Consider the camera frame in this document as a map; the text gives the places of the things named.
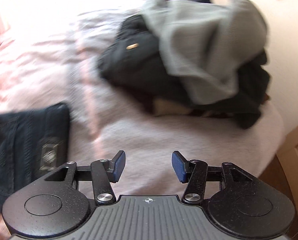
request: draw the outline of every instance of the brown floor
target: brown floor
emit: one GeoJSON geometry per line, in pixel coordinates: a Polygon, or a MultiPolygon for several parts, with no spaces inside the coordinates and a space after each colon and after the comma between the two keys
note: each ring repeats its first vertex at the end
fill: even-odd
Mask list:
{"type": "MultiPolygon", "coordinates": [[[[290,187],[287,182],[287,178],[283,172],[279,159],[275,156],[269,166],[259,177],[262,181],[274,187],[278,191],[282,192],[294,203],[293,196],[290,187]]],[[[298,240],[298,215],[296,214],[292,225],[290,226],[287,235],[292,240],[298,240]]]]}

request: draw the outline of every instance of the dark blue jeans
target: dark blue jeans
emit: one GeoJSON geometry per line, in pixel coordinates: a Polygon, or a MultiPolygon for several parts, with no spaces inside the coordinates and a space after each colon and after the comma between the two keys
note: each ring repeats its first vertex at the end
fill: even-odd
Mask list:
{"type": "Polygon", "coordinates": [[[0,212],[9,195],[48,172],[41,169],[44,160],[55,166],[66,161],[68,133],[69,109],[63,103],[0,114],[0,212]],[[46,147],[55,149],[53,159],[44,157],[46,147]]]}

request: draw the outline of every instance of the folded garment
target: folded garment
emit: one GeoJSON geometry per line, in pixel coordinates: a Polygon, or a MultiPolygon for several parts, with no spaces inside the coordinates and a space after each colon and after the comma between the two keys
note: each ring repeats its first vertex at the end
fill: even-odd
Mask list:
{"type": "Polygon", "coordinates": [[[141,15],[126,19],[116,41],[98,59],[102,77],[124,87],[150,112],[155,97],[175,101],[190,109],[232,113],[237,124],[246,129],[260,117],[259,106],[270,79],[261,65],[267,61],[264,50],[237,70],[238,93],[214,104],[197,105],[188,96],[180,78],[168,75],[159,53],[159,39],[146,27],[141,15]]]}
{"type": "Polygon", "coordinates": [[[0,114],[0,212],[6,198],[66,161],[69,109],[0,114]]]}
{"type": "Polygon", "coordinates": [[[234,96],[239,90],[237,69],[266,43],[266,23],[249,0],[230,0],[227,6],[146,0],[142,15],[159,38],[167,73],[180,78],[197,105],[234,96]]]}

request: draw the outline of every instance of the gray ribbed plate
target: gray ribbed plate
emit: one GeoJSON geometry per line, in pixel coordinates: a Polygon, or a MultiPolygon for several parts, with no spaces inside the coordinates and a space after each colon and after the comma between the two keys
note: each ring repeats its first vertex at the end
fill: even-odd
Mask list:
{"type": "MultiPolygon", "coordinates": [[[[216,229],[201,208],[173,196],[121,196],[96,208],[92,217],[60,240],[233,240],[216,229]]],[[[276,240],[286,239],[283,236],[276,240]]]]}

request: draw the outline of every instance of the cream wall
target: cream wall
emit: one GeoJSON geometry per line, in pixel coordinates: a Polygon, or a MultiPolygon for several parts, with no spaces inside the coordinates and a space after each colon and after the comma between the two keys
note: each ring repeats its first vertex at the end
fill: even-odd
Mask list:
{"type": "MultiPolygon", "coordinates": [[[[228,0],[214,0],[226,4],[228,0]]],[[[269,95],[290,132],[298,125],[298,0],[252,0],[269,28],[267,51],[272,75],[269,95]]]]}

